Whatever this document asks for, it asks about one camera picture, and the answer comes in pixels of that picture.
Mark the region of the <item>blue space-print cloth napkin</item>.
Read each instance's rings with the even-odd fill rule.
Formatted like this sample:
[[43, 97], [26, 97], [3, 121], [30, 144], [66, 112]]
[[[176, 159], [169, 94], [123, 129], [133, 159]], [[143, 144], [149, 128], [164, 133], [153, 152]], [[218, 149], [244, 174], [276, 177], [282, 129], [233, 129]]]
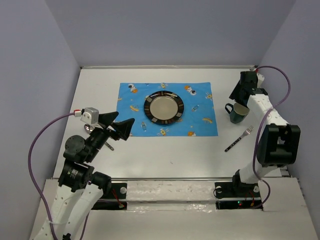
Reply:
[[[151, 94], [168, 91], [181, 98], [183, 114], [176, 122], [156, 124], [148, 118], [144, 104]], [[119, 85], [117, 122], [134, 118], [133, 137], [215, 137], [218, 127], [209, 82], [201, 83], [126, 83]]]

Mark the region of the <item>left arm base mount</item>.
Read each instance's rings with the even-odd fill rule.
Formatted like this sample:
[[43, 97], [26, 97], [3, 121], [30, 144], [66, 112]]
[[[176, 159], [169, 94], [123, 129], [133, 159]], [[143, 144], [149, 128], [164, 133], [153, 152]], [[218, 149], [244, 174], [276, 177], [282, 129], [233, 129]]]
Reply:
[[124, 211], [127, 209], [127, 183], [113, 182], [111, 189], [93, 205], [92, 210]]

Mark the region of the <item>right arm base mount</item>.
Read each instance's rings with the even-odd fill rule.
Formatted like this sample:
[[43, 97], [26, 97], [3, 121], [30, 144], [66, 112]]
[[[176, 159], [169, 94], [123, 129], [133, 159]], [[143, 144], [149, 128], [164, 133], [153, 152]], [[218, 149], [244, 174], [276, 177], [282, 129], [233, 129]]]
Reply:
[[213, 195], [217, 210], [262, 209], [258, 184], [234, 186], [231, 181], [214, 183]]

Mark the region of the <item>dark green mug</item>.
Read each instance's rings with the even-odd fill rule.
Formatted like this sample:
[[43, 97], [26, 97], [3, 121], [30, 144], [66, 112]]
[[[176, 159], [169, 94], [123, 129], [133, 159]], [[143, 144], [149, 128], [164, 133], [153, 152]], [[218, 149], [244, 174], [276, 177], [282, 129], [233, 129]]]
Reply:
[[234, 104], [227, 103], [225, 105], [225, 110], [229, 114], [230, 122], [233, 124], [241, 123], [250, 112], [247, 107], [237, 102], [235, 102]]

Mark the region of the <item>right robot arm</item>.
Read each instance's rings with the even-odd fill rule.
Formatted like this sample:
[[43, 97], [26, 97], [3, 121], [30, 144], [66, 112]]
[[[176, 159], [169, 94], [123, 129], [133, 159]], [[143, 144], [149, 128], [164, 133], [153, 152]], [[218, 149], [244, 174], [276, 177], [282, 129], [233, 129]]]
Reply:
[[252, 190], [265, 175], [292, 165], [297, 158], [301, 129], [289, 124], [272, 105], [268, 93], [261, 88], [264, 76], [254, 71], [242, 71], [229, 98], [249, 109], [260, 121], [253, 160], [232, 177], [230, 190], [242, 196]]

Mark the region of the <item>metal fork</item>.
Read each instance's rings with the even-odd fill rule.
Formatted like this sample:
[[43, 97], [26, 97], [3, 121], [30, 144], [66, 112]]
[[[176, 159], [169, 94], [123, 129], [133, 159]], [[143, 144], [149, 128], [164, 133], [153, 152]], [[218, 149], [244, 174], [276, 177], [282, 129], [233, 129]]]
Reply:
[[232, 149], [238, 142], [240, 142], [244, 137], [248, 136], [254, 129], [254, 126], [251, 125], [249, 128], [247, 128], [240, 137], [238, 137], [231, 145], [229, 145], [224, 152], [228, 152], [230, 149]]

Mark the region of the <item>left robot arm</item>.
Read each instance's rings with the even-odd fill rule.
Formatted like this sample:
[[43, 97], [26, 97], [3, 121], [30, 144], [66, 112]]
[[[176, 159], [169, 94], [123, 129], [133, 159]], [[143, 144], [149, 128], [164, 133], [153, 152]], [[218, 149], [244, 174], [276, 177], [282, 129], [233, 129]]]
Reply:
[[[110, 194], [110, 176], [94, 170], [89, 164], [94, 160], [109, 138], [126, 141], [131, 133], [135, 119], [129, 118], [115, 122], [118, 112], [100, 114], [93, 107], [76, 109], [49, 122], [36, 135], [28, 151], [27, 165], [30, 178], [44, 203], [47, 213], [36, 240], [72, 240], [80, 225], [85, 224], [92, 207], [100, 198]], [[36, 141], [41, 134], [55, 122], [74, 116], [94, 129], [87, 138], [73, 135], [64, 145], [64, 165], [58, 178], [55, 197], [51, 206], [36, 182], [32, 171], [31, 156]]]

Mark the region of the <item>black rimmed dinner plate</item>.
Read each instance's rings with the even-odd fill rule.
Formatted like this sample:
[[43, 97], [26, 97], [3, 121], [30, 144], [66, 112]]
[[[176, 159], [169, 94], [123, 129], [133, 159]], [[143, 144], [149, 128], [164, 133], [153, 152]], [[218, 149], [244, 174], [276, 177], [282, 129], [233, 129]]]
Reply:
[[143, 105], [145, 116], [156, 125], [172, 125], [181, 119], [185, 105], [180, 96], [166, 90], [149, 95]]

